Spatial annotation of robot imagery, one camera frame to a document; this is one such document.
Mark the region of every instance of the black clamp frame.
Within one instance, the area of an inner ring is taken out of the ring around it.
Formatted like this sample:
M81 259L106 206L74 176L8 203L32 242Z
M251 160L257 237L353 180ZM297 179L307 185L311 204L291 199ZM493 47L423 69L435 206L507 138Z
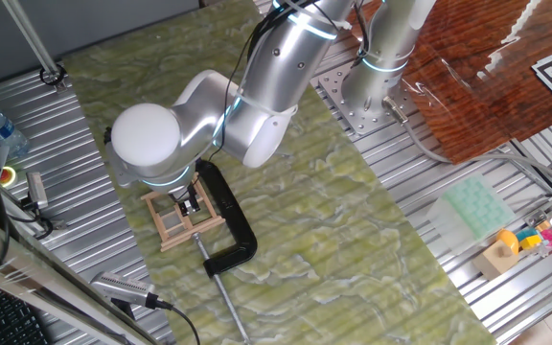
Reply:
M212 278L230 268L243 264L257 252L257 238L246 220L246 216L229 189L227 181L216 165L197 160L195 169L208 188L214 202L217 204L220 216L225 219L227 227L236 244L221 250L203 263L208 276Z

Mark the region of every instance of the green marble surface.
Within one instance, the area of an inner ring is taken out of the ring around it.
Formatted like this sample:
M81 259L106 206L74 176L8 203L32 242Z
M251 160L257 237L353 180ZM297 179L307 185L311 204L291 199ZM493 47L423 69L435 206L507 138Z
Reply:
M205 69L228 76L259 19L250 0L229 0L65 58L106 166L103 133L121 111L169 106ZM222 275L253 341L494 343L311 87L299 105L285 137L292 157L254 170L226 153L214 159L259 242L250 262ZM140 200L148 188L116 191L159 293L195 322L202 344L240 343L196 245L161 253ZM224 225L203 239L213 253L233 243ZM179 343L195 343L168 318Z

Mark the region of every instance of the water bottle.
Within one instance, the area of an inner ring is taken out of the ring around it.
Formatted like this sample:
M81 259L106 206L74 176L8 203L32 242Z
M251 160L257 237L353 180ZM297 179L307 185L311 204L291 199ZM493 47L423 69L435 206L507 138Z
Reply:
M14 124L0 112L0 145L10 148L8 158L21 157L29 152L29 140L14 128Z

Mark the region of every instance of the small wooden block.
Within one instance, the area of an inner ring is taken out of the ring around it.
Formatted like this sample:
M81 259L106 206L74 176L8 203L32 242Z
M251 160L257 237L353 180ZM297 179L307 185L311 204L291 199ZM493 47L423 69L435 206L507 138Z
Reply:
M538 230L540 232L542 232L546 229L549 229L549 228L551 228L551 223L548 222L548 220L545 220L542 223L536 225L536 230Z
M503 256L503 253L510 252L512 255ZM499 277L518 262L518 255L503 241L496 241L482 254L478 255L472 263L478 268L488 280Z

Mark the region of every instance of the wooden table top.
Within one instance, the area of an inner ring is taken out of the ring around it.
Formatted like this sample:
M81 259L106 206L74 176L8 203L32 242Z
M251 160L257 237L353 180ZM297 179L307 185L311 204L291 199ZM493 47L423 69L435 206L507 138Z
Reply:
M364 6L368 20L380 4ZM552 91L532 69L551 55L552 0L438 0L403 78L461 163L552 125Z

